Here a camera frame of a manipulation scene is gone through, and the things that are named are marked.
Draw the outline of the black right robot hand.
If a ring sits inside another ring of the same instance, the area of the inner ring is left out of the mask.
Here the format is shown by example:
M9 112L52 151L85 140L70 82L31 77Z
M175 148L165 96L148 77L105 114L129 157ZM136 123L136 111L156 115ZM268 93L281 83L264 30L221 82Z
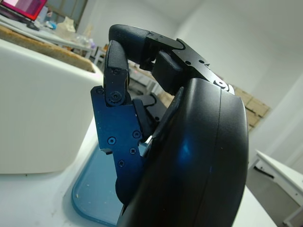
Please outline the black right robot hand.
M230 227L249 156L245 106L184 41L112 25L104 83L91 99L99 147L112 154L119 227ZM127 91L132 61L173 95L159 114Z

